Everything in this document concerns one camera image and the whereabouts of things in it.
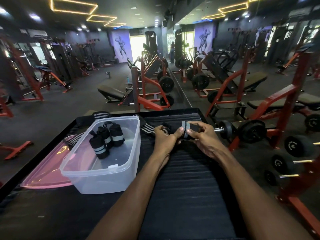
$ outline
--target hand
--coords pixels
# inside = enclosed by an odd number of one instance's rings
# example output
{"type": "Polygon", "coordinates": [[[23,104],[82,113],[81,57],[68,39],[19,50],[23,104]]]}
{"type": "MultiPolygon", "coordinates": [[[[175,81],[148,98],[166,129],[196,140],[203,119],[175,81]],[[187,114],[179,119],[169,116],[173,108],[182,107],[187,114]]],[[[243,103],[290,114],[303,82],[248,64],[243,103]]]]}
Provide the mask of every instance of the hand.
{"type": "Polygon", "coordinates": [[[221,152],[229,153],[228,149],[221,143],[212,125],[203,123],[201,121],[188,121],[190,124],[198,125],[201,132],[196,132],[187,129],[188,135],[193,137],[197,147],[208,157],[220,161],[221,152]]]}
{"type": "Polygon", "coordinates": [[[155,160],[159,160],[160,162],[160,170],[163,168],[164,165],[167,164],[170,152],[174,148],[176,144],[180,144],[181,141],[179,140],[184,133],[184,129],[180,127],[177,131],[173,134],[166,134],[163,130],[163,126],[160,125],[154,129],[155,133],[155,143],[152,156],[155,160]]]}

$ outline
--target floor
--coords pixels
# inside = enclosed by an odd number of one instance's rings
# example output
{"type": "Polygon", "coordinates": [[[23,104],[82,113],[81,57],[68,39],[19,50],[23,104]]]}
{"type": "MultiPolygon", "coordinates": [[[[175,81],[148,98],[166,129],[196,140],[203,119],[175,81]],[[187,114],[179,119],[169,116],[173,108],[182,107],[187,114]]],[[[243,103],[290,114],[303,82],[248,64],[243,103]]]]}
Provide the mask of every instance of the floor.
{"type": "MultiPolygon", "coordinates": [[[[233,70],[241,68],[241,61],[235,64],[233,70]]],[[[247,93],[243,101],[263,100],[272,93],[284,88],[291,83],[294,71],[289,71],[288,76],[275,74],[277,69],[262,64],[249,64],[251,73],[263,71],[268,73],[268,79],[260,84],[256,92],[247,93]]],[[[16,171],[34,157],[52,138],[64,129],[76,117],[83,115],[88,110],[106,110],[109,112],[119,110],[130,110],[127,106],[117,104],[106,104],[104,97],[97,91],[97,85],[105,82],[108,86],[125,91],[126,77],[131,76],[131,71],[126,63],[117,64],[109,68],[100,68],[99,71],[92,71],[90,76],[78,79],[72,84],[73,90],[63,94],[60,87],[52,87],[51,91],[43,90],[45,101],[43,102],[20,102],[11,106],[14,117],[1,117],[0,132],[1,143],[7,146],[19,146],[25,141],[33,141],[34,145],[28,147],[19,157],[13,160],[0,160],[0,181],[6,182],[16,171]],[[106,71],[110,71],[111,79],[106,78],[106,71]]],[[[200,108],[203,113],[209,107],[206,99],[200,99],[193,91],[191,83],[180,83],[186,96],[194,108],[200,108]]],[[[218,87],[212,82],[209,88],[218,87]]],[[[307,77],[303,89],[310,94],[319,95],[320,81],[307,77]]],[[[172,109],[180,108],[179,101],[172,109]]],[[[232,119],[232,111],[220,111],[219,118],[232,119]]],[[[288,135],[305,135],[304,117],[299,114],[291,116],[285,137],[288,135]]],[[[312,141],[320,141],[319,133],[307,135],[312,141]]],[[[274,151],[270,149],[266,141],[256,144],[243,144],[234,152],[234,156],[250,173],[255,181],[265,189],[271,196],[277,192],[276,187],[269,186],[263,179],[263,171],[270,164],[274,151]]],[[[0,151],[0,159],[6,153],[0,151]]],[[[301,196],[301,200],[320,219],[319,185],[315,185],[301,196]]]]}

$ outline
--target forearm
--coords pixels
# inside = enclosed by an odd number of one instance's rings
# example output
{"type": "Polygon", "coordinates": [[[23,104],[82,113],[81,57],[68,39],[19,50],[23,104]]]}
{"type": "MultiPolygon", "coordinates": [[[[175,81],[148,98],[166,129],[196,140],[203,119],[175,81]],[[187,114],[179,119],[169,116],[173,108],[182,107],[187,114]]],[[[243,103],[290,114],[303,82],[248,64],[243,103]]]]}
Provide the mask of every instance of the forearm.
{"type": "Polygon", "coordinates": [[[221,151],[218,157],[222,159],[222,167],[252,239],[312,239],[298,221],[264,192],[229,151],[221,151]]]}
{"type": "Polygon", "coordinates": [[[87,240],[136,240],[161,165],[152,155],[87,240]]]}

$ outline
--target left hand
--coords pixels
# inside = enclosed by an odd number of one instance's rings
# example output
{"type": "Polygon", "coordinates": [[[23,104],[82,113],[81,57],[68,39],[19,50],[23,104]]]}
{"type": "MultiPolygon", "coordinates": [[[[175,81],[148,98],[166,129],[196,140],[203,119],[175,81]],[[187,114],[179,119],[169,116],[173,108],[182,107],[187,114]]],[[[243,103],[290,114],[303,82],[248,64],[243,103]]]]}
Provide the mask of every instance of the left hand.
{"type": "Polygon", "coordinates": [[[179,129],[177,129],[175,133],[168,135],[162,130],[162,128],[163,126],[160,125],[154,129],[154,150],[152,156],[150,157],[154,158],[155,160],[159,160],[160,170],[163,168],[164,165],[167,164],[170,157],[170,152],[172,151],[174,146],[177,143],[181,143],[179,138],[182,137],[182,134],[184,132],[184,128],[180,127],[179,129]]]}

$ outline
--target pink lid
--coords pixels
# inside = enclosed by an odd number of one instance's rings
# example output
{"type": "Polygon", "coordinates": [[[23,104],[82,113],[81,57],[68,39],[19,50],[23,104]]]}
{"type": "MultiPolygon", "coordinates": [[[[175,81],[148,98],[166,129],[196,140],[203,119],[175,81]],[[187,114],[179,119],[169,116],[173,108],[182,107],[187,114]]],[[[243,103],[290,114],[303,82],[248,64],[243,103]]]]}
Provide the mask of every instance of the pink lid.
{"type": "Polygon", "coordinates": [[[70,152],[67,145],[60,142],[26,177],[21,187],[29,189],[51,189],[72,185],[69,178],[62,176],[60,164],[70,152]]]}

